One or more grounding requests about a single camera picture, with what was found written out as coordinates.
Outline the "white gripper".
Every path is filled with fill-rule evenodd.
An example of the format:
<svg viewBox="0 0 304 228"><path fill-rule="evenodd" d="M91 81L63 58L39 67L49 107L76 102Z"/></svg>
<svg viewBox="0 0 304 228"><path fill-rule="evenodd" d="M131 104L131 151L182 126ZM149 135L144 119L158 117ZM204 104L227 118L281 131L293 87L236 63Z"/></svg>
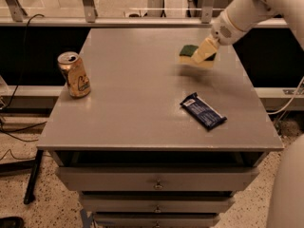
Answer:
<svg viewBox="0 0 304 228"><path fill-rule="evenodd" d="M219 44L229 46L237 42L245 35L245 32L236 28L229 19L226 11L222 11L214 20L211 27L214 37L206 37L195 50L191 59L196 63L202 63L218 52Z"/></svg>

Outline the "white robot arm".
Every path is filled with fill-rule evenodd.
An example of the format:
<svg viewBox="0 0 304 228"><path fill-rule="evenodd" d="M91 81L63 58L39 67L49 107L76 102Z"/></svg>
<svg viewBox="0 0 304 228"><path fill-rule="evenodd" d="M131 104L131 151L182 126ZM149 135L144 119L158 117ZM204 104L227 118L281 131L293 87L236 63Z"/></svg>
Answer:
<svg viewBox="0 0 304 228"><path fill-rule="evenodd" d="M220 46L231 45L257 23L281 15L304 48L304 0L233 0L215 19L211 33L194 52L199 65ZM304 228L304 135L285 148L277 169L267 228Z"/></svg>

